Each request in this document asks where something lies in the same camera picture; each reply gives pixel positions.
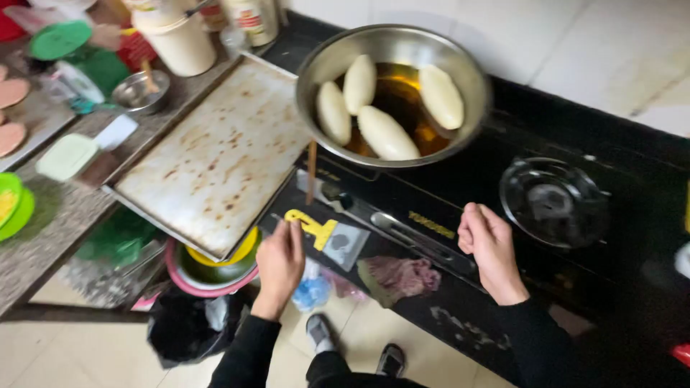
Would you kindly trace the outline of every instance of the bread roll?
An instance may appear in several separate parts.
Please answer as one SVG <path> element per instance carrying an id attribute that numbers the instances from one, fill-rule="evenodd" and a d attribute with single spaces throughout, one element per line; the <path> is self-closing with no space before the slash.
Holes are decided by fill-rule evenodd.
<path id="1" fill-rule="evenodd" d="M 350 142 L 352 126 L 345 99 L 333 81 L 321 85 L 316 96 L 316 113 L 321 130 L 341 146 Z"/>
<path id="2" fill-rule="evenodd" d="M 368 55 L 360 55 L 345 73 L 343 95 L 347 111 L 356 116 L 362 106 L 374 100 L 376 92 L 376 66 Z"/>
<path id="3" fill-rule="evenodd" d="M 420 70 L 420 94 L 431 116 L 445 129 L 458 129 L 464 121 L 464 104 L 451 76 L 434 65 Z"/>
<path id="4" fill-rule="evenodd" d="M 373 106 L 363 106 L 357 116 L 362 137 L 383 160 L 410 160 L 420 157 L 420 150 L 407 132 L 388 113 Z"/>

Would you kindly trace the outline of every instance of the hand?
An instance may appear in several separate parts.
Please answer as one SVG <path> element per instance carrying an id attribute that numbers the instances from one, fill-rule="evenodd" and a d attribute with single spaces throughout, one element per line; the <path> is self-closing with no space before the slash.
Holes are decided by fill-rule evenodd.
<path id="1" fill-rule="evenodd" d="M 465 206 L 457 245 L 473 253 L 479 266 L 482 286 L 501 306 L 524 302 L 529 293 L 520 279 L 515 263 L 511 226 L 482 204 Z"/>
<path id="2" fill-rule="evenodd" d="M 257 250 L 261 291 L 254 301 L 252 315 L 278 320 L 304 272 L 302 224 L 299 220 L 280 220 L 273 234 Z"/>

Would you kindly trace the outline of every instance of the green lid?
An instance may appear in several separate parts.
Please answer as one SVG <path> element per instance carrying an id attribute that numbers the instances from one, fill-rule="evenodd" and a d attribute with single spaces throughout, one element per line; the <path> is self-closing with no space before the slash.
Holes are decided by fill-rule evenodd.
<path id="1" fill-rule="evenodd" d="M 51 24 L 42 28 L 29 43 L 29 51 L 36 59 L 52 61 L 82 47 L 91 38 L 91 27 L 75 20 Z"/>
<path id="2" fill-rule="evenodd" d="M 55 142 L 36 162 L 36 171 L 58 182 L 67 182 L 86 170 L 98 152 L 94 139 L 71 133 Z"/>

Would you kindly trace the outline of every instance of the sliced ham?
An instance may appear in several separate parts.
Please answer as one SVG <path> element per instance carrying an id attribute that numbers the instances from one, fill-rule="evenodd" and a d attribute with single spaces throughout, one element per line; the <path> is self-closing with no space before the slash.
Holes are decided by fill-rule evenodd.
<path id="1" fill-rule="evenodd" d="M 0 109 L 18 104 L 29 94 L 31 85 L 25 79 L 0 81 Z"/>
<path id="2" fill-rule="evenodd" d="M 9 123 L 0 126 L 0 157 L 11 154 L 16 150 L 26 137 L 26 128 L 23 124 Z"/>

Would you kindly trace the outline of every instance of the chopstick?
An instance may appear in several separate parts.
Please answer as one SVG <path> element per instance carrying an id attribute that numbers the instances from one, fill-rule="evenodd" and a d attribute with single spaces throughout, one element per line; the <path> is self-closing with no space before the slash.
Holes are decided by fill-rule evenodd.
<path id="1" fill-rule="evenodd" d="M 306 204 L 311 205 L 314 200 L 314 183 L 316 181 L 316 141 L 314 139 L 309 143 L 309 162 L 308 162 L 308 187 L 306 191 Z"/>

